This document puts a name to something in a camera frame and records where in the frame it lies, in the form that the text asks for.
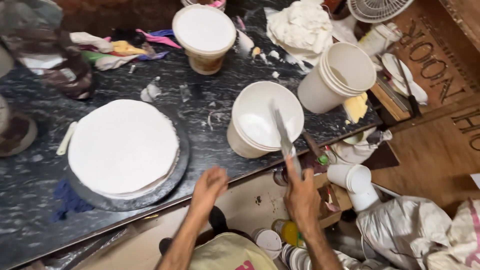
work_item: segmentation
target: hand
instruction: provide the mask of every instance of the hand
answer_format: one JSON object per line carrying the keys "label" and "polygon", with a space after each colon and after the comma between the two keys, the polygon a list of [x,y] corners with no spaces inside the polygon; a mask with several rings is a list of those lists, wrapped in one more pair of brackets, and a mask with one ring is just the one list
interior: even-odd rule
{"label": "hand", "polygon": [[284,197],[288,214],[304,237],[318,230],[320,194],[313,184],[313,169],[303,170],[302,181],[293,167],[290,157],[285,160],[288,172],[288,189]]}
{"label": "hand", "polygon": [[213,167],[203,172],[193,190],[189,214],[208,220],[215,200],[228,188],[228,176],[225,169]]}

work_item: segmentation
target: knife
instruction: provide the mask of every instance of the knife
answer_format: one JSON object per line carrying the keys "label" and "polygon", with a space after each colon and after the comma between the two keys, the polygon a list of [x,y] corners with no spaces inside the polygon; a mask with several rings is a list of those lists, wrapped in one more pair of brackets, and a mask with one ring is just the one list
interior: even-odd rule
{"label": "knife", "polygon": [[291,156],[293,168],[295,169],[295,172],[297,173],[299,179],[302,180],[303,178],[301,174],[301,166],[299,158],[297,156],[297,152],[295,150],[295,147],[293,146],[293,143],[290,142],[290,139],[288,138],[287,129],[283,124],[282,115],[280,114],[278,106],[273,99],[270,101],[269,108],[270,113],[272,114],[274,125],[276,126],[278,133],[280,134],[280,148],[282,150],[283,158],[286,159],[287,156]]}

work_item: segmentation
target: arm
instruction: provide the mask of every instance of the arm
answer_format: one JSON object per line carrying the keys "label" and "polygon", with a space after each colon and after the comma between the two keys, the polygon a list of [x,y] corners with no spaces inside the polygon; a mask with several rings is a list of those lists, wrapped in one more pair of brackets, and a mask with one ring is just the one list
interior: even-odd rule
{"label": "arm", "polygon": [[342,270],[342,264],[328,244],[320,228],[320,194],[313,184],[313,170],[303,171],[304,181],[298,178],[291,159],[285,160],[288,171],[288,189],[285,206],[307,244],[313,269]]}
{"label": "arm", "polygon": [[227,190],[227,182],[226,171],[218,167],[213,167],[202,174],[195,184],[187,216],[167,253],[160,259],[157,270],[188,269],[197,236],[207,223],[216,198]]}

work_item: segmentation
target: yellow bottle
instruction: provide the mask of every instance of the yellow bottle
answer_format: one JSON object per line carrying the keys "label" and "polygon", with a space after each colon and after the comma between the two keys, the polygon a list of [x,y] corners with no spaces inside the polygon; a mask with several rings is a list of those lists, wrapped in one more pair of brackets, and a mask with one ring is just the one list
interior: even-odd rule
{"label": "yellow bottle", "polygon": [[297,225],[293,221],[278,219],[273,222],[272,230],[274,230],[287,244],[300,248],[307,248]]}

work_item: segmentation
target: man's right hand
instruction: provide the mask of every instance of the man's right hand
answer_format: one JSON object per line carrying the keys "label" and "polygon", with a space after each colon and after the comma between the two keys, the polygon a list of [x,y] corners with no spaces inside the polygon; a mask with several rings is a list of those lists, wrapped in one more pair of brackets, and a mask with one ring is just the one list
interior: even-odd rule
{"label": "man's right hand", "polygon": [[284,202],[290,217],[304,237],[315,234],[319,230],[320,194],[313,184],[313,169],[303,170],[300,179],[295,172],[291,158],[285,160],[288,172],[288,189]]}

